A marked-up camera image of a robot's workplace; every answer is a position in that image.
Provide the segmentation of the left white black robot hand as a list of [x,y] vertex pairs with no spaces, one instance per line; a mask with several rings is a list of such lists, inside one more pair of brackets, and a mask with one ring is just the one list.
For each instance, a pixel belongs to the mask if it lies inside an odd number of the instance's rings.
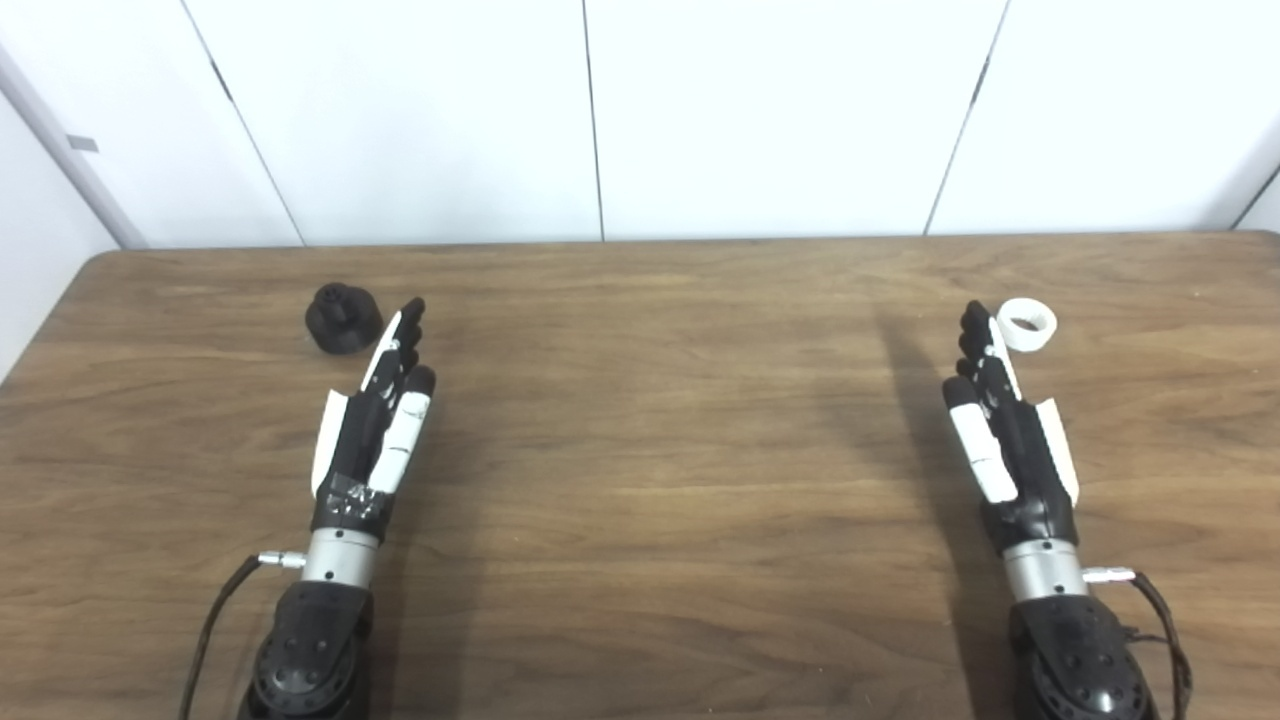
[[415,297],[390,319],[358,392],[328,393],[314,454],[311,530],[387,538],[436,388],[436,373],[419,356],[425,310]]

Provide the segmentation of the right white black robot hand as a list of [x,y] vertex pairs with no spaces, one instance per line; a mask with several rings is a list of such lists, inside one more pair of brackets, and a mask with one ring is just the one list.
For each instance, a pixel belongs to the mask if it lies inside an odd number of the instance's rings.
[[996,316],[972,300],[961,356],[942,383],[948,418],[980,491],[979,515],[997,555],[1028,542],[1078,544],[1074,500],[1039,407],[1027,402]]

